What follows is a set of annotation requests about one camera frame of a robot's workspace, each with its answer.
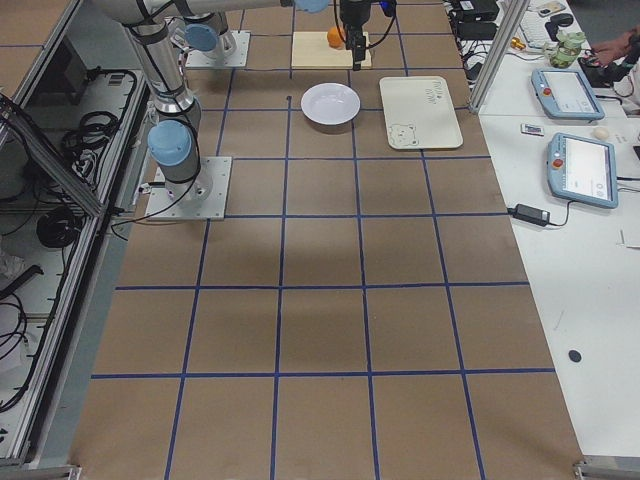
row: power adapter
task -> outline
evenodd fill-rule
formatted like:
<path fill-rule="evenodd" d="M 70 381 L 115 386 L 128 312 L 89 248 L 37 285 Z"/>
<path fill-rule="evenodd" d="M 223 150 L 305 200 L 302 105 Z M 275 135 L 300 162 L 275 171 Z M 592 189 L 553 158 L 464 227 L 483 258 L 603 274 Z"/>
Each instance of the power adapter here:
<path fill-rule="evenodd" d="M 533 208 L 528 205 L 517 204 L 514 208 L 508 208 L 507 211 L 513 218 L 522 220 L 523 222 L 533 223 L 541 227 L 546 227 L 551 223 L 549 212 Z"/>

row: black round object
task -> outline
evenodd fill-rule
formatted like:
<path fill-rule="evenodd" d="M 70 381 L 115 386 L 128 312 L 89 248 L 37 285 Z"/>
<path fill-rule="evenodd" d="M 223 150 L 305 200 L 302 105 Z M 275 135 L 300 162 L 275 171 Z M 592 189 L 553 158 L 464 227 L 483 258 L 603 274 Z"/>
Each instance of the black round object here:
<path fill-rule="evenodd" d="M 569 350 L 569 358 L 571 361 L 578 363 L 582 360 L 582 355 L 580 355 L 580 352 L 577 350 Z"/>
<path fill-rule="evenodd" d="M 68 207 L 54 208 L 38 219 L 36 234 L 48 248 L 64 248 L 76 241 L 82 229 L 82 219 Z"/>

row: gray floor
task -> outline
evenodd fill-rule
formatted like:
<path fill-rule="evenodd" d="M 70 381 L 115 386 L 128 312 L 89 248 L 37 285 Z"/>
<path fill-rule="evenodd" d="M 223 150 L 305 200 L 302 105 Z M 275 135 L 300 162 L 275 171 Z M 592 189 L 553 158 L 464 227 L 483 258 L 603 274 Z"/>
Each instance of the gray floor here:
<path fill-rule="evenodd" d="M 569 4 L 591 44 L 640 24 L 640 0 L 570 0 Z"/>

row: computer mouse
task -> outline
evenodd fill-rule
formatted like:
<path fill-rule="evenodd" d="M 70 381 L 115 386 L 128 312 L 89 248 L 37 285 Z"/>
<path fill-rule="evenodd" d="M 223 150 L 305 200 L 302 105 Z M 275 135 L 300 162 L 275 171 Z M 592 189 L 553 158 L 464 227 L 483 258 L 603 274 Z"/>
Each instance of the computer mouse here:
<path fill-rule="evenodd" d="M 596 127 L 593 129 L 593 132 L 591 132 L 591 135 L 596 137 L 598 140 L 606 140 L 609 138 L 609 130 L 604 127 Z"/>
<path fill-rule="evenodd" d="M 549 21 L 559 27 L 568 27 L 573 24 L 573 15 L 570 13 L 556 13 L 549 17 Z"/>

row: keyboard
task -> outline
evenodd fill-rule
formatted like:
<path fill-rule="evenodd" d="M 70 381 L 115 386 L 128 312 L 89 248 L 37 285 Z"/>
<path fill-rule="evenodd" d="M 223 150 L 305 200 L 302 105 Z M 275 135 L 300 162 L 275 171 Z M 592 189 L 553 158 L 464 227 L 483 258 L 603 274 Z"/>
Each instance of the keyboard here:
<path fill-rule="evenodd" d="M 549 33 L 544 27 L 548 19 L 542 18 L 536 12 L 524 12 L 522 21 L 520 22 L 520 32 L 522 40 L 531 50 L 542 50 L 545 43 L 551 43 Z"/>

